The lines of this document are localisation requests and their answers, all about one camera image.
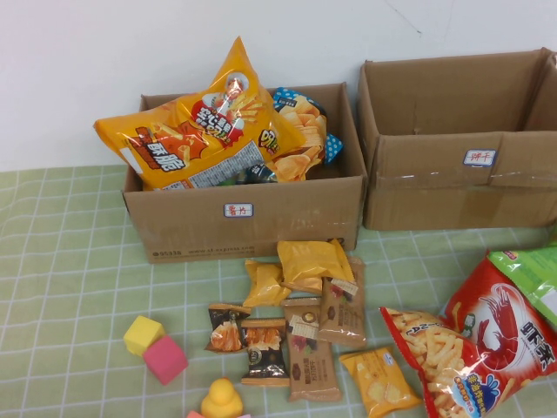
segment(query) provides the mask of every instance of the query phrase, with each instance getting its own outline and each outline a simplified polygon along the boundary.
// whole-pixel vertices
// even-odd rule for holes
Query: white wall
[[[241,35],[265,86],[365,59],[557,50],[555,0],[0,0],[0,171],[117,164],[92,129],[206,87]]]

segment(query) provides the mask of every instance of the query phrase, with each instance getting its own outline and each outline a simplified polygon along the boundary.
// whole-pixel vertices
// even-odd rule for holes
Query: empty cardboard box
[[[339,238],[347,250],[356,246],[366,169],[346,85],[294,89],[323,106],[327,130],[345,146],[307,181],[144,192],[128,168],[124,201],[151,263],[273,255],[282,239]],[[178,96],[143,96],[141,110]]]
[[[366,62],[364,225],[546,226],[557,217],[557,69],[546,49]]]

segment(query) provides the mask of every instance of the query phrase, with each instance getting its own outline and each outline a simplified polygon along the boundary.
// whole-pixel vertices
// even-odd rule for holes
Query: foam cube
[[[170,383],[188,367],[184,352],[168,335],[147,348],[143,358],[163,385]]]
[[[125,347],[135,355],[143,355],[155,341],[164,337],[164,328],[155,320],[138,316],[124,335]]]

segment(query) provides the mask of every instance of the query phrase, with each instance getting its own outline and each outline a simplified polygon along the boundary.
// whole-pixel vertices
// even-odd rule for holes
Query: green checkered tablecloth
[[[152,266],[127,217],[122,166],[0,173],[0,418],[179,418],[198,409],[214,379],[234,382],[245,354],[204,351],[207,304],[242,301],[243,260]],[[362,229],[370,347],[392,344],[377,307],[437,311],[487,247],[542,246],[545,230],[377,233]],[[126,352],[143,314],[164,324],[190,366],[167,387]],[[281,315],[259,308],[253,316]],[[335,347],[335,354],[343,349]],[[399,364],[417,390],[415,373]],[[237,385],[253,417],[366,416],[337,363],[344,400],[287,402],[287,388]],[[557,416],[557,376],[533,382],[492,417]],[[424,417],[423,407],[396,417]]]

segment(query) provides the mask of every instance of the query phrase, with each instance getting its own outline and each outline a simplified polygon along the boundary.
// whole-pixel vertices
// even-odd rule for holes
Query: yellow puffed snack
[[[245,261],[245,269],[252,281],[252,290],[244,301],[244,307],[277,307],[291,293],[282,287],[282,269],[275,264]]]
[[[277,250],[285,283],[322,277],[354,281],[345,251],[336,239],[331,242],[280,241]]]
[[[344,354],[339,359],[358,386],[368,418],[379,418],[421,403],[406,383],[391,348]]]

